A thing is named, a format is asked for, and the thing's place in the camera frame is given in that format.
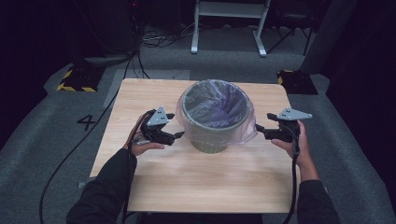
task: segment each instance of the wooden table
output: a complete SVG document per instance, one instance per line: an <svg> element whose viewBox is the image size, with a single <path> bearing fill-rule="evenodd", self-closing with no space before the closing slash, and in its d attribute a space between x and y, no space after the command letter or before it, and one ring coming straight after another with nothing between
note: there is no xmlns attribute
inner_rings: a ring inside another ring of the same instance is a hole
<svg viewBox="0 0 396 224"><path fill-rule="evenodd" d="M134 79L122 81L91 176L125 143L140 115L163 106L175 113L177 100L195 81ZM257 123L277 128L267 113L290 106L282 86L234 83L249 96ZM183 131L176 119L163 128ZM185 137L165 150L137 158L129 201L131 211L205 213L288 213L291 202L291 158L262 133L242 146L205 154Z"/></svg>

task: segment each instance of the black sleeve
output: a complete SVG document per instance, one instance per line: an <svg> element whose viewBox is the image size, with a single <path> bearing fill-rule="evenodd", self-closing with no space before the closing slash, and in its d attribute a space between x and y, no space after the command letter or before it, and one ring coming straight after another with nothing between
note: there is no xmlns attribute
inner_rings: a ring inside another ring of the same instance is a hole
<svg viewBox="0 0 396 224"><path fill-rule="evenodd" d="M67 223L116 223L128 193L128 158L128 150L122 148L106 162L70 209ZM133 174L136 163L137 159L132 155Z"/></svg>
<svg viewBox="0 0 396 224"><path fill-rule="evenodd" d="M297 219L299 224L341 223L332 200L320 180L306 180L300 184Z"/></svg>

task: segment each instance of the wire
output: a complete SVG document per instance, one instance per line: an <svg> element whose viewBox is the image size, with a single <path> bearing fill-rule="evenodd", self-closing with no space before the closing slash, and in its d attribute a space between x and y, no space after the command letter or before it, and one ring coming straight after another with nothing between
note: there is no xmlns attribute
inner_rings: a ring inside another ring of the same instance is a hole
<svg viewBox="0 0 396 224"><path fill-rule="evenodd" d="M291 162L291 171L292 171L292 175L293 175L293 192L292 192L292 196L291 196L290 210L289 210L288 216L285 218L285 221L283 221L283 224L287 224L290 222L290 219L294 213L294 207L296 204L296 197L297 197L296 163L297 163L297 158L298 158L298 155L293 155L293 160Z"/></svg>
<svg viewBox="0 0 396 224"><path fill-rule="evenodd" d="M149 75L145 72L145 69L144 69L143 64L142 64L142 60L140 59L140 50L137 51L137 58L139 60L140 69L142 70L143 75L145 75L148 79L150 79Z"/></svg>
<svg viewBox="0 0 396 224"><path fill-rule="evenodd" d="M134 70L134 60L132 60L132 68ZM134 75L136 76L136 78L139 78L139 76L137 75L136 71L134 70Z"/></svg>
<svg viewBox="0 0 396 224"><path fill-rule="evenodd" d="M290 127L288 127L286 125L279 125L279 127L288 130L288 132L292 135L293 142L294 142L293 158L292 158L292 162L291 162L291 173L292 173L292 178L293 178L291 204L290 204L290 210L289 210L288 216L285 218L285 221L283 222L283 224L288 224L290 222L290 219L291 219L293 213L294 213L294 207L296 204L296 197L297 197L296 165L297 165L297 158L300 155L300 147L298 146L299 136Z"/></svg>
<svg viewBox="0 0 396 224"><path fill-rule="evenodd" d="M129 63L131 62L132 59L130 59L128 61L128 63L125 66L125 72L124 72L124 76L123 79L125 79L126 77L126 73L128 71L128 66ZM52 175L50 176L46 186L43 189L43 192L41 193L41 198L40 198L40 203L39 203L39 208L38 208L38 213L40 216L40 223L44 224L44 218L43 218L43 203L44 203L44 198L47 192L47 189L50 185L50 182L52 181L53 177L55 177L55 175L58 173L58 171L61 169L62 165L64 164L64 162L73 154L74 151L76 151L76 149L84 142L84 140L91 134L91 132L95 129L95 127L98 125L98 123L102 120L103 116L105 115L105 113L107 112L107 110L110 108L110 106L112 105L113 101L116 99L117 95L119 94L119 90L117 90L116 94L114 94L113 98L111 99L110 103L108 103L107 107L105 108L105 110L102 112L101 116L99 117L99 119L93 124L92 128L82 137L82 139L73 147L73 149L64 157L64 159L61 161L61 163L56 167L55 171L52 173Z"/></svg>
<svg viewBox="0 0 396 224"><path fill-rule="evenodd" d="M184 37L186 37L188 35L192 35L193 31L188 34L184 34L184 33L186 31L188 31L193 25L194 25L194 22L191 23L190 25L188 25L186 28L184 28L180 32L180 36L173 35L173 34L159 35L157 31L147 31L147 32L145 32L145 34L142 37L142 45L147 48L165 48L169 45L174 44L176 41L183 39Z"/></svg>
<svg viewBox="0 0 396 224"><path fill-rule="evenodd" d="M112 53L116 53L116 54L123 54L124 57L121 59L115 59L115 60L107 60L105 62L89 62L92 66L94 67L108 67L108 66L113 66L116 64L120 64L120 63L124 63L126 61L128 61L129 59L131 59L131 57L134 57L134 51L135 51L135 46L133 49L131 49L130 51L117 51L114 49L109 48L107 45L105 45L102 40L98 37L98 35L96 34L96 32L92 29L91 24L89 23L87 17L84 15L83 11L81 10L81 7L78 5L78 3L76 2L76 0L73 0L74 4L76 5L76 8L78 9L79 14L81 15L81 17L83 18L83 20L85 21L85 23L88 25L91 33L93 34L93 36L95 37L95 39L98 41L98 43L104 48L107 49L108 51L112 52Z"/></svg>
<svg viewBox="0 0 396 224"><path fill-rule="evenodd" d="M177 75L172 76L172 79L175 79L175 77L180 76L183 72L184 72L184 70L181 70L181 72L179 72Z"/></svg>

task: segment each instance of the trash can liner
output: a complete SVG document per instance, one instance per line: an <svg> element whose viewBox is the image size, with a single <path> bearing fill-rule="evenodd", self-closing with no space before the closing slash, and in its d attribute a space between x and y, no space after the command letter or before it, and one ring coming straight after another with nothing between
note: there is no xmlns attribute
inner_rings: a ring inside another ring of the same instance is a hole
<svg viewBox="0 0 396 224"><path fill-rule="evenodd" d="M208 79L187 88L178 99L176 118L185 137L211 146L243 144L257 135L248 96L222 80Z"/></svg>

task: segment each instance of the human hand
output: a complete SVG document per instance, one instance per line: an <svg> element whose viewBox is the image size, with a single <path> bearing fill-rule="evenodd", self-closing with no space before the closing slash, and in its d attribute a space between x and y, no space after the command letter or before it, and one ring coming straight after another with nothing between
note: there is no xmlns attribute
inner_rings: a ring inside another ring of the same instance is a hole
<svg viewBox="0 0 396 224"><path fill-rule="evenodd" d="M133 134L134 134L134 133L135 133L134 139L136 139L138 142L146 141L146 138L143 136L142 133L140 133L140 126L141 126L141 124L138 125L138 124L139 124L139 121L140 121L140 120L144 120L145 117L146 117L146 116L140 116L140 117L139 117L138 122L136 123L136 125L134 126L134 128L133 128L133 129L131 130L131 132L129 133L128 139L127 139L127 141L125 142L123 148L127 148L127 149L128 149L128 145L129 145L129 143L131 142L131 138L133 137ZM149 149L164 149L164 148L165 148L165 146L164 146L163 144L160 144L160 143L149 142L149 143L146 143L146 144L143 144L143 145L138 145L136 142L133 141L131 151L132 151L132 153L133 153L135 156L139 156L139 155L145 153L145 152L146 152L147 150L149 150Z"/></svg>
<svg viewBox="0 0 396 224"><path fill-rule="evenodd" d="M309 150L305 126L299 120L297 120L297 122L300 127L300 135L298 141L300 147L300 155L297 158L296 164L300 167L301 179L302 181L306 179L319 179L317 168L315 167ZM288 152L289 156L293 158L293 143L284 142L279 139L272 139L271 143L276 145L277 147L285 149L286 152Z"/></svg>

